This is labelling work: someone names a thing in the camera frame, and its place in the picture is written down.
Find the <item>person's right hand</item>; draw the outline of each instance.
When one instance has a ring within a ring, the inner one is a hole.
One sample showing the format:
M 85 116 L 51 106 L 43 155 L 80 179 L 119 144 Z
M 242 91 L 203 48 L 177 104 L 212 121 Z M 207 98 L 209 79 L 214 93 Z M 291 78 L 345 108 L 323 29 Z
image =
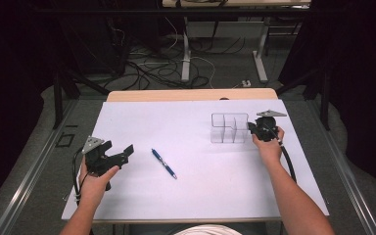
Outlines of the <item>person's right hand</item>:
M 283 140 L 283 136 L 285 135 L 285 131 L 277 126 L 279 132 L 278 137 L 280 140 Z M 253 134 L 253 142 L 258 147 L 258 151 L 260 152 L 261 159 L 263 160 L 264 164 L 270 163 L 280 163 L 280 156 L 282 155 L 282 150 L 280 149 L 279 142 L 276 138 L 268 142 L 264 142 L 259 140 L 258 137 Z

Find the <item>table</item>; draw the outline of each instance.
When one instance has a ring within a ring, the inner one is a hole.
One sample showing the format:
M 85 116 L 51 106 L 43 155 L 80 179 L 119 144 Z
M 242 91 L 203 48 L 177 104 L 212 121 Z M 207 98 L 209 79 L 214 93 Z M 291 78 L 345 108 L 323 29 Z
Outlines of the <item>table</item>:
M 135 152 L 112 179 L 112 189 L 105 194 L 94 222 L 280 219 L 271 183 L 251 137 L 242 144 L 210 141 L 211 113 L 230 109 L 251 116 L 268 108 L 286 113 L 272 89 L 112 92 L 92 135 L 112 140 L 108 156 L 129 144 Z M 328 214 L 290 119 L 277 121 L 288 133 L 284 141 L 300 186 Z M 158 163 L 151 148 L 162 155 L 178 179 Z M 71 193 L 62 219 L 70 219 L 75 208 Z
M 174 8 L 176 0 L 163 0 L 163 6 Z M 196 3 L 193 1 L 181 0 L 182 8 L 200 8 L 200 7 L 217 7 L 219 2 Z M 283 6 L 302 6 L 310 4 L 310 0 L 228 0 L 224 7 L 283 7 Z M 189 37 L 211 37 L 214 28 L 214 22 L 188 22 L 185 18 L 186 33 L 184 37 L 184 60 L 182 66 L 182 81 L 189 80 L 189 68 L 191 51 L 189 49 Z M 256 68 L 258 70 L 258 78 L 260 82 L 268 81 L 261 60 L 264 49 L 265 39 L 267 37 L 270 18 L 264 18 L 263 22 L 220 22 L 218 30 L 214 37 L 233 37 L 233 35 L 249 38 L 258 38 L 258 49 L 253 51 Z

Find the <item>hand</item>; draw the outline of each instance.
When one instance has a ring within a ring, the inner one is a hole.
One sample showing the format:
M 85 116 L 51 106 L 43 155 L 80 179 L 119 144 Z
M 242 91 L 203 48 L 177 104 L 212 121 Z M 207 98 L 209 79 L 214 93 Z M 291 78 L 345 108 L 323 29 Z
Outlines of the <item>hand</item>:
M 282 140 L 283 136 L 285 135 L 285 131 L 277 126 L 279 133 L 277 134 L 279 139 Z M 264 142 L 259 140 L 258 137 L 253 134 L 253 142 L 258 147 L 258 151 L 260 152 L 260 156 L 265 165 L 270 163 L 280 163 L 280 156 L 282 155 L 282 150 L 280 149 L 279 142 L 277 139 L 272 139 L 268 142 Z
M 81 162 L 81 171 L 79 176 L 80 183 L 82 184 L 79 204 L 84 204 L 85 206 L 90 206 L 96 209 L 102 202 L 103 196 L 105 195 L 106 185 L 117 172 L 118 166 L 115 165 L 102 176 L 93 176 L 87 171 L 87 165 L 85 164 L 84 157 Z

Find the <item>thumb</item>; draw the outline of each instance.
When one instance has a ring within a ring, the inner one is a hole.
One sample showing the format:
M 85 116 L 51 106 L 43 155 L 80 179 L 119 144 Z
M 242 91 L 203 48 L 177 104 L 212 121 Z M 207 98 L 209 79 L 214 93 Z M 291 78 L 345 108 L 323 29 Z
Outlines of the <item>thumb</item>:
M 104 180 L 109 181 L 109 180 L 111 180 L 111 178 L 113 178 L 113 176 L 115 176 L 115 174 L 117 172 L 118 172 L 118 166 L 114 165 L 112 168 L 110 168 L 108 171 L 106 171 L 106 173 L 104 173 L 101 177 Z

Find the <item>black fabric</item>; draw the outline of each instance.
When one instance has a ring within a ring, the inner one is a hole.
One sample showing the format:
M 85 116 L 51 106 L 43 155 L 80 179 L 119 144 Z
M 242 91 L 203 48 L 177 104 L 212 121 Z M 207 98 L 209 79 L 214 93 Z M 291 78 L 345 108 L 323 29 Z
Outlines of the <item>black fabric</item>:
M 27 64 L 23 56 L 15 53 L 8 41 L 22 37 L 13 31 L 17 27 L 16 19 L 6 19 L 9 23 L 2 26 L 5 15 L 0 20 L 0 187 L 7 178 L 24 145 L 36 126 L 43 108 L 40 91 L 49 84 L 32 75 L 30 70 L 34 64 Z M 6 33 L 13 31 L 12 37 L 3 37 L 1 30 Z
M 332 68 L 330 101 L 348 131 L 346 154 L 376 177 L 376 1 L 355 1 L 338 18 L 306 19 L 279 81 L 287 85 L 325 67 Z M 302 82 L 307 98 L 321 91 L 321 77 L 319 72 Z

